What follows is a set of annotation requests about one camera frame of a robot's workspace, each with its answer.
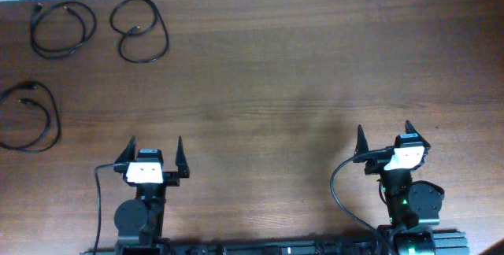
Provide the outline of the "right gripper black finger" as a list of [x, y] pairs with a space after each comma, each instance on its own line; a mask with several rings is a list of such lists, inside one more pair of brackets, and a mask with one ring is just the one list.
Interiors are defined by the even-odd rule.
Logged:
[[357, 142], [354, 150], [354, 156], [359, 156], [369, 152], [369, 145], [361, 124], [358, 125]]
[[405, 133], [417, 134], [417, 130], [414, 128], [413, 124], [409, 120], [406, 120], [405, 122]]

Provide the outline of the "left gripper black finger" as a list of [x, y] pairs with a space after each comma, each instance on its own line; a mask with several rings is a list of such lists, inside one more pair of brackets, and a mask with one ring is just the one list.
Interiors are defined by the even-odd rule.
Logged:
[[188, 179], [190, 177], [190, 169], [183, 150], [183, 140], [181, 136], [178, 138], [175, 164], [178, 177], [181, 179]]
[[115, 160], [114, 164], [127, 164], [128, 162], [135, 160], [135, 148], [136, 148], [136, 138], [133, 135], [130, 138], [126, 148]]

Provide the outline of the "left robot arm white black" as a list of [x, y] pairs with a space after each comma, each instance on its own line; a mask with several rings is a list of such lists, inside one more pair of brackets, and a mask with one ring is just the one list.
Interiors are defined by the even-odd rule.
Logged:
[[190, 177], [190, 169], [178, 138], [175, 171], [163, 169], [160, 149], [135, 149], [132, 137], [114, 162], [113, 170], [135, 188], [135, 197], [119, 205], [114, 214], [118, 240], [116, 254], [168, 254], [169, 240], [162, 237], [166, 189], [178, 187], [180, 180]]

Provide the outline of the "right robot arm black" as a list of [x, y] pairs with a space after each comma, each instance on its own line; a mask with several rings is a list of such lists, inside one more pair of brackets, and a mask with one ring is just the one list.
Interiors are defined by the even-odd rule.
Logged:
[[439, 224], [445, 192], [442, 187], [428, 181], [414, 181], [412, 172], [424, 164], [431, 149], [430, 143], [405, 122], [405, 132], [395, 137], [391, 146], [371, 150], [363, 127], [358, 126], [354, 163], [363, 163], [367, 176], [378, 175], [381, 197], [387, 206], [391, 225], [379, 231], [384, 246], [390, 253], [419, 249], [411, 243], [401, 247], [397, 238], [403, 233]]

